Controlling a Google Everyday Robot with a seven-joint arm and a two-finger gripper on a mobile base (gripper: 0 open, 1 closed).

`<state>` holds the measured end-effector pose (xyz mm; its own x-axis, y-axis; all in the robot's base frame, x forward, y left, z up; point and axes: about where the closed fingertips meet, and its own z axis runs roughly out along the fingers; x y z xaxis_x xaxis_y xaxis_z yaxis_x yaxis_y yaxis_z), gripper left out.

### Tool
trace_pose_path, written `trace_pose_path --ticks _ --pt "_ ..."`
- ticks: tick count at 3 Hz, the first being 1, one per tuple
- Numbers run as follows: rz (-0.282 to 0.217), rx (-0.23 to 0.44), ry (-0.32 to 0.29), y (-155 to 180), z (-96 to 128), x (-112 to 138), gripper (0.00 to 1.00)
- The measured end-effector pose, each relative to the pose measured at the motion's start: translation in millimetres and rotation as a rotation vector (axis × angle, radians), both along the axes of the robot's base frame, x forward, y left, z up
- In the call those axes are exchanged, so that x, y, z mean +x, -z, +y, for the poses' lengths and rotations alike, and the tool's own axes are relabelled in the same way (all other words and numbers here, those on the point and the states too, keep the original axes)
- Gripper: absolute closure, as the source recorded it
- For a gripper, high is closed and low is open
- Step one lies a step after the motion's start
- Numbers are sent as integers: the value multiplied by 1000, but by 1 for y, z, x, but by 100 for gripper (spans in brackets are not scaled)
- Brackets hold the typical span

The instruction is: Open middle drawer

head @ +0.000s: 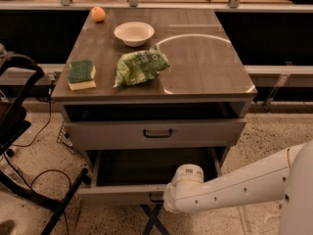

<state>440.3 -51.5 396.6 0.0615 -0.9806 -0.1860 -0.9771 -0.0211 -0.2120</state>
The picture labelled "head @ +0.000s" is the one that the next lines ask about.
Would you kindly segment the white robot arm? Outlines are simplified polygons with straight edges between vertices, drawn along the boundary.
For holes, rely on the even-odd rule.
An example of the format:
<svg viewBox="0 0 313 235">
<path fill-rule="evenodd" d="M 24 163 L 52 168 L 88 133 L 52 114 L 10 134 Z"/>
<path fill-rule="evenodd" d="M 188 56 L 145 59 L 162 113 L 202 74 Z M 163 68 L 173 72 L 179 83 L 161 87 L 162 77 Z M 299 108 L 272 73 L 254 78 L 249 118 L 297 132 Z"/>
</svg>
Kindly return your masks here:
<svg viewBox="0 0 313 235">
<path fill-rule="evenodd" d="M 279 235 L 313 235 L 313 141 L 204 181 L 196 164 L 178 167 L 163 192 L 169 212 L 204 212 L 281 200 Z"/>
</svg>

